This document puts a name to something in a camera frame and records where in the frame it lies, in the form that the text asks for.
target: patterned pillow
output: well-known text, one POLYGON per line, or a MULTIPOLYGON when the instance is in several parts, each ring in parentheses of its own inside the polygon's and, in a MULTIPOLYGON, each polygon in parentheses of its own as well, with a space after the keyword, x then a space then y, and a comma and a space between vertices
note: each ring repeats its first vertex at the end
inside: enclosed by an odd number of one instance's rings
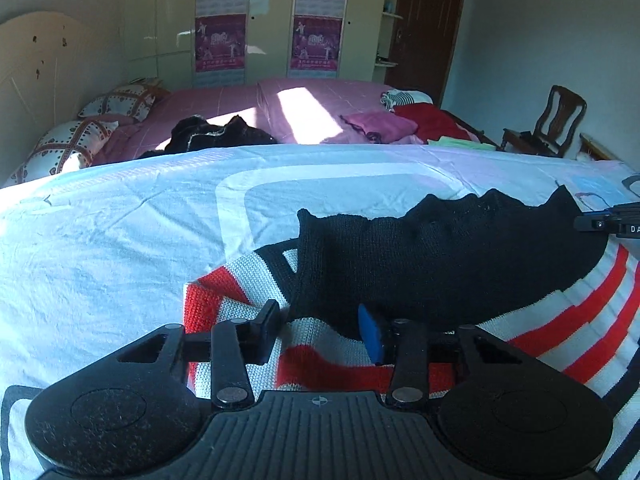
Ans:
POLYGON ((117 127, 118 123, 90 119, 56 126, 38 141, 27 161, 20 165, 3 187, 88 168, 94 155, 102 149, 117 127))
POLYGON ((147 85, 126 85, 95 98, 78 114, 87 118, 102 114, 120 114, 144 121, 156 100, 156 93, 147 85))

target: pink poster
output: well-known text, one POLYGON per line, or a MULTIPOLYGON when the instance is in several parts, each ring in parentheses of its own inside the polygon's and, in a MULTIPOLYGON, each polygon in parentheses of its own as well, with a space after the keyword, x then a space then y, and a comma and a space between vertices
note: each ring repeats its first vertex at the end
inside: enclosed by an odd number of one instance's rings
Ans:
POLYGON ((342 20, 294 16, 291 68, 338 70, 342 20))
POLYGON ((196 72, 244 68, 245 14, 196 18, 196 72))

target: black ribbed knit fabric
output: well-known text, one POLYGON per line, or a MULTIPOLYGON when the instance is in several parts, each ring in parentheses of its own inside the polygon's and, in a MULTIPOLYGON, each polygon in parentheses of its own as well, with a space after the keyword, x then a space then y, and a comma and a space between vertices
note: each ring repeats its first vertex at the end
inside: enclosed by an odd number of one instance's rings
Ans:
POLYGON ((564 290, 593 269, 606 234, 574 230, 580 209, 562 186, 538 207, 498 190, 425 197, 402 218, 298 212, 290 318, 316 317, 359 338, 357 307, 449 331, 564 290))

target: bed sheet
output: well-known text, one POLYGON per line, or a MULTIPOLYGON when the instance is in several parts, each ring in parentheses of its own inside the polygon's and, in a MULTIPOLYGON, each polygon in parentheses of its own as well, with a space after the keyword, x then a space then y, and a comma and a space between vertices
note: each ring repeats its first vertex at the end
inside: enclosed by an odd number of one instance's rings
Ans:
POLYGON ((0 190, 2 480, 41 469, 24 435, 38 388, 169 322, 183 285, 298 235, 296 212, 401 216, 427 193, 492 187, 528 205, 564 184, 584 208, 636 197, 620 162, 427 146, 254 146, 168 155, 0 190))
MULTIPOLYGON (((361 144, 366 140, 340 116, 386 110, 380 95, 390 88, 341 79, 266 79, 258 83, 258 104, 280 142, 361 144)), ((394 144, 422 141, 408 136, 394 144)))
POLYGON ((256 85, 173 92, 153 107, 146 120, 117 128, 95 156, 94 166, 133 160, 147 150, 163 148, 178 121, 192 115, 201 115, 221 126, 240 115, 249 126, 267 130, 268 122, 257 100, 256 85))

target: brown wooden door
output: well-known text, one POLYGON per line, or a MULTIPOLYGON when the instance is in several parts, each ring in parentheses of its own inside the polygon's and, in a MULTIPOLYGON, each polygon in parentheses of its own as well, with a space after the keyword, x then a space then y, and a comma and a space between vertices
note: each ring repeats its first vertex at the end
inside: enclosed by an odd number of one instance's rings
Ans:
POLYGON ((398 20, 385 83, 420 90, 437 105, 442 100, 463 0, 398 0, 398 20))

